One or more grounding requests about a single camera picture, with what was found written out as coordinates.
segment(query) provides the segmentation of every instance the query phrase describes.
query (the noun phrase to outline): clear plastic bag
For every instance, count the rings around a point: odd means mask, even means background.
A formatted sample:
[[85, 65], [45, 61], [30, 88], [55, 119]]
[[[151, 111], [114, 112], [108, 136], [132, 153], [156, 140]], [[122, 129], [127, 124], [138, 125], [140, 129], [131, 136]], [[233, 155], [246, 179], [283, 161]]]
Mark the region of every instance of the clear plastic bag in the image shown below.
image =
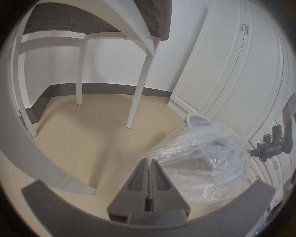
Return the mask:
[[159, 162], [181, 195], [195, 204], [237, 197], [250, 167], [249, 148], [229, 127], [189, 122], [172, 131], [147, 156]]

